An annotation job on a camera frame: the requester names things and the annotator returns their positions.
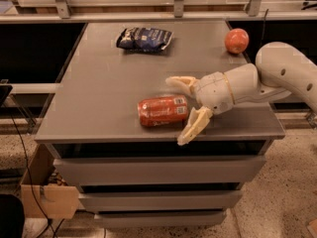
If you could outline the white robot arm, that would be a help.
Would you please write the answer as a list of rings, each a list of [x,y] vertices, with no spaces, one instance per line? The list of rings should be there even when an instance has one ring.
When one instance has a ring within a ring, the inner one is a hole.
[[[262,46],[255,63],[201,78],[171,76],[166,84],[199,104],[190,111],[177,138],[183,146],[209,124],[210,119],[245,102],[269,102],[294,94],[317,113],[317,66],[295,47],[282,42]]]

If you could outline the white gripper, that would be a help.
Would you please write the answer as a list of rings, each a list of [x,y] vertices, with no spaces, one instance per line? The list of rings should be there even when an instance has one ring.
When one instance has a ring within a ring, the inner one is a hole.
[[[229,80],[222,72],[214,72],[201,79],[193,76],[170,76],[165,83],[188,96],[194,94],[197,103],[201,106],[199,109],[191,109],[187,124],[177,138],[179,146],[195,139],[209,124],[213,114],[227,112],[235,104]]]

